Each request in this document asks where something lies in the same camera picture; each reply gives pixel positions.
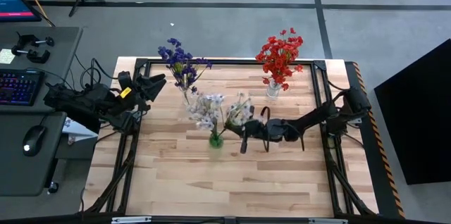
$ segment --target wooden table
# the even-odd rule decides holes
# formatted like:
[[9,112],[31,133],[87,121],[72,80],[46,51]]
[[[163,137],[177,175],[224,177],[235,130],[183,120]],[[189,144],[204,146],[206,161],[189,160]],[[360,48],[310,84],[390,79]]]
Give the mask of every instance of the wooden table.
[[[132,73],[135,60],[119,57],[115,75],[122,70]],[[349,87],[343,60],[326,60],[326,65],[331,82]],[[197,130],[187,119],[182,93],[168,69],[153,65],[151,75],[160,73],[166,74],[168,82],[142,121],[128,215],[333,216],[318,125],[306,131],[305,151],[298,141],[271,143],[266,153],[262,141],[249,139],[247,153],[240,154],[241,140],[231,132],[224,133],[223,148],[213,150],[209,148],[209,132]],[[266,96],[266,85],[261,81],[264,75],[261,66],[216,65],[195,85],[202,92],[224,94],[225,105],[237,99],[238,91],[248,93],[256,112],[269,106],[272,118],[299,118],[316,107],[309,68],[289,78],[290,89],[280,92],[276,100]],[[320,90],[325,100],[323,88]],[[359,130],[348,130],[361,140]],[[110,132],[106,128],[100,137]],[[84,194],[87,207],[111,180],[119,137],[108,137],[96,146]],[[378,212],[364,150],[346,137],[341,147],[350,184],[366,205]],[[344,211],[339,185],[338,194]]]

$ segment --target screw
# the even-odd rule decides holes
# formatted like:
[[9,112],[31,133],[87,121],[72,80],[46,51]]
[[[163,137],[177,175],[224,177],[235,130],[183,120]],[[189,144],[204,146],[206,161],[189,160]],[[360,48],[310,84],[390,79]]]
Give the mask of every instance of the screw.
[[36,41],[33,42],[33,46],[37,46],[39,47],[40,44],[47,44],[48,46],[54,46],[55,45],[55,41],[53,38],[51,37],[46,37],[45,41],[39,41],[38,39],[36,39]]
[[33,50],[29,50],[29,51],[21,51],[17,45],[14,46],[14,47],[11,49],[11,53],[14,54],[14,55],[16,55],[16,56],[19,56],[19,55],[21,55],[21,54],[27,54],[27,55],[30,55],[30,56],[37,56],[37,52],[36,52],[36,51],[33,51]]

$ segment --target monitor screen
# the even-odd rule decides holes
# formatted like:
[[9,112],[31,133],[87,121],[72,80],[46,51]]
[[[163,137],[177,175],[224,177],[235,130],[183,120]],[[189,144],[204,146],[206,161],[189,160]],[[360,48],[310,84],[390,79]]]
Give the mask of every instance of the monitor screen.
[[39,20],[40,16],[26,0],[0,0],[0,22]]

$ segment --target computer mouse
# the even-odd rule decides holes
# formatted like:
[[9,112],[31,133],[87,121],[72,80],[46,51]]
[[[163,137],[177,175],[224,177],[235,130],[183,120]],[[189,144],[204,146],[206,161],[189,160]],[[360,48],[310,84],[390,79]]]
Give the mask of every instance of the computer mouse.
[[35,156],[39,153],[46,130],[42,125],[35,125],[28,130],[22,145],[25,156]]

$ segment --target keyboard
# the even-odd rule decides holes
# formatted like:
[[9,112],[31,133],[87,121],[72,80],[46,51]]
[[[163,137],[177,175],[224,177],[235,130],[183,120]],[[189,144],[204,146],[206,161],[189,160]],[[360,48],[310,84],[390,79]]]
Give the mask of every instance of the keyboard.
[[43,72],[0,69],[0,105],[33,106]]

